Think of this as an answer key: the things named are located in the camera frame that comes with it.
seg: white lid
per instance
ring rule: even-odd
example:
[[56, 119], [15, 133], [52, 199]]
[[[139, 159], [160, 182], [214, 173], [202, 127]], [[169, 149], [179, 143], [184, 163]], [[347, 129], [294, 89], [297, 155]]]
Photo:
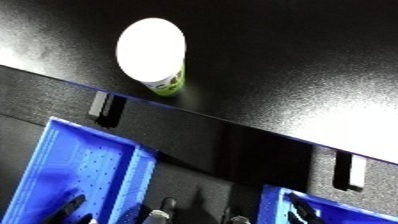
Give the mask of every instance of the white lid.
[[157, 82], [176, 74], [185, 56], [185, 38], [171, 22], [149, 18], [129, 26], [116, 47], [119, 66], [131, 78]]

